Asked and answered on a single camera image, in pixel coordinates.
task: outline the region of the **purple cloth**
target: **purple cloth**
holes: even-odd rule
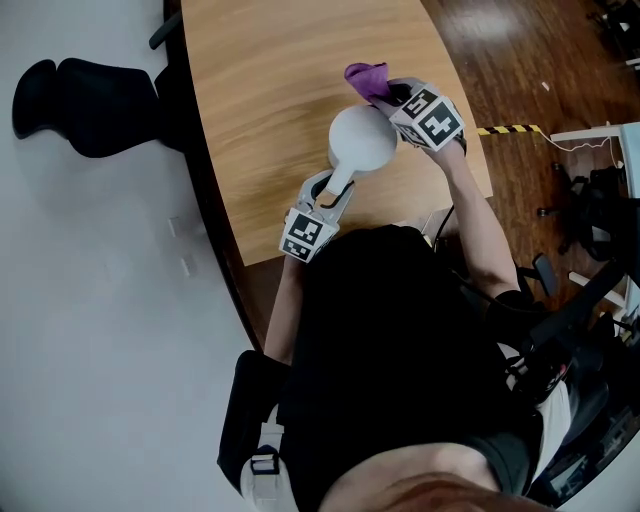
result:
[[[389,67],[386,62],[374,66],[361,62],[351,64],[344,70],[344,78],[367,101],[370,101],[372,96],[381,98],[391,96],[387,83]]]

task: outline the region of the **white cable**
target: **white cable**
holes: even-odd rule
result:
[[[592,144],[589,144],[588,142],[585,142],[584,144],[581,144],[580,146],[576,146],[573,147],[571,149],[568,148],[563,148],[562,146],[556,144],[555,142],[553,142],[549,137],[547,137],[544,133],[542,132],[538,132],[540,135],[542,135],[545,139],[547,139],[547,142],[550,142],[551,144],[553,144],[555,147],[557,147],[558,149],[561,149],[562,151],[566,151],[567,153],[572,153],[573,151],[575,151],[576,149],[581,149],[581,148],[592,148],[592,149],[598,149],[601,147],[604,147],[604,145],[609,142],[609,152],[611,154],[611,161],[613,162],[613,166],[617,169],[618,168],[618,163],[616,162],[616,159],[613,156],[613,141],[611,140],[611,137],[607,137],[606,139],[604,139],[602,141],[601,144],[596,144],[595,146],[593,146]]]

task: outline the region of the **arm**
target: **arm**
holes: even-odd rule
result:
[[[509,244],[493,210],[476,184],[456,141],[427,153],[442,168],[455,206],[460,239],[474,284],[491,297],[520,290]]]
[[[304,263],[285,256],[282,278],[271,313],[264,354],[290,365],[302,308]]]

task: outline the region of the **wooden table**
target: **wooden table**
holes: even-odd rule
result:
[[[182,0],[191,72],[209,154],[245,265],[279,255],[302,182],[328,169],[329,125],[364,101],[345,82],[353,62],[387,62],[449,96],[467,123],[471,170],[491,195],[467,98],[419,0]],[[408,144],[356,183],[344,233],[451,205],[441,171]]]

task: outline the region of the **hair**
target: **hair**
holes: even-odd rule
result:
[[[548,512],[526,498],[479,487],[452,475],[428,475],[397,482],[380,506],[363,512]]]

